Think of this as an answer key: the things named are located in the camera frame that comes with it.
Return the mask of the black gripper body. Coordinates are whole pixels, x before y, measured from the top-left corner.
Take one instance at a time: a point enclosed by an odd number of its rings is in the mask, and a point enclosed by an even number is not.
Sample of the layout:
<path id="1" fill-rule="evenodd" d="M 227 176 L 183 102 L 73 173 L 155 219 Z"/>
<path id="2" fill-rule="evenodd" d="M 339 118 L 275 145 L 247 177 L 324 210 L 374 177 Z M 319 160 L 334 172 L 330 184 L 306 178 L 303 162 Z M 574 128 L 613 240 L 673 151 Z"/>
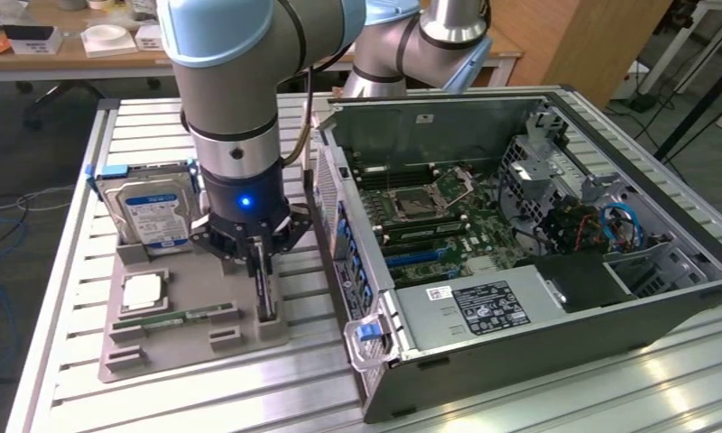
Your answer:
<path id="1" fill-rule="evenodd" d="M 210 200 L 210 216 L 244 223 L 250 237 L 263 239 L 290 216 L 284 192 L 283 166 L 274 164 L 250 178 L 232 179 L 202 168 Z"/>

